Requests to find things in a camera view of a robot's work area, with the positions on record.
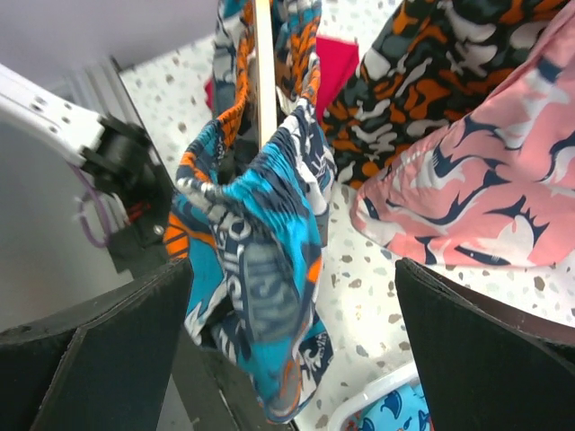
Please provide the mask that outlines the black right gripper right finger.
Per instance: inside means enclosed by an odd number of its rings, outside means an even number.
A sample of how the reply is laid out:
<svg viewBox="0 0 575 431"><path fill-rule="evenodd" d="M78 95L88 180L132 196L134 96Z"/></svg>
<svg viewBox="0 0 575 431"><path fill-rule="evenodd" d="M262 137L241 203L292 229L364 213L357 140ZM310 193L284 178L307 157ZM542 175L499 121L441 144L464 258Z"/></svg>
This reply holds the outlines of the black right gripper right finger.
<svg viewBox="0 0 575 431"><path fill-rule="evenodd" d="M410 260L395 286L437 430L572 430L574 329Z"/></svg>

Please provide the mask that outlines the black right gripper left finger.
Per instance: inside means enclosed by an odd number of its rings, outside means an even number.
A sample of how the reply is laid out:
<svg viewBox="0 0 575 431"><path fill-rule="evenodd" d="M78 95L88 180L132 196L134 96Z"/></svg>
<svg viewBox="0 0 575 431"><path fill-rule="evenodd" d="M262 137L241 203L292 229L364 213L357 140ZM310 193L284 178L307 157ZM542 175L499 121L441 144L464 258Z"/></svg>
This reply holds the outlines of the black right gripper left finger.
<svg viewBox="0 0 575 431"><path fill-rule="evenodd" d="M154 430L190 297L186 260L1 334L3 430Z"/></svg>

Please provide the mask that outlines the blue orange patterned shorts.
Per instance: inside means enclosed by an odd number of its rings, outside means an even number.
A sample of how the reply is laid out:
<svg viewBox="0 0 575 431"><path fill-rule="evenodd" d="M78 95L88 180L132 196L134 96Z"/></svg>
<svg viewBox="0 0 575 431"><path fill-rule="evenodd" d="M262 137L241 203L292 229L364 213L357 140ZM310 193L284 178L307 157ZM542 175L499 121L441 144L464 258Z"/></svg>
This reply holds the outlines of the blue orange patterned shorts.
<svg viewBox="0 0 575 431"><path fill-rule="evenodd" d="M315 310L336 167L315 108L322 5L273 1L275 92L294 104L270 141L255 141L253 9L218 6L213 118L175 175L164 234L193 270L185 328L248 375L267 419L286 423L314 396L332 344Z"/></svg>

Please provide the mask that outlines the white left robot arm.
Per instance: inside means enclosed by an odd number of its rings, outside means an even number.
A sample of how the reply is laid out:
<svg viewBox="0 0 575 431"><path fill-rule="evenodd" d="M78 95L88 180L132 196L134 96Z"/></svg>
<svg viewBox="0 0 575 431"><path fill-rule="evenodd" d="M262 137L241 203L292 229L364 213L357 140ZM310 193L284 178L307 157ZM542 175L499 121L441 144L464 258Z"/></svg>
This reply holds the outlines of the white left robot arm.
<svg viewBox="0 0 575 431"><path fill-rule="evenodd" d="M95 187L140 200L157 186L152 142L112 61L65 79L73 100L1 66L1 119L89 173Z"/></svg>

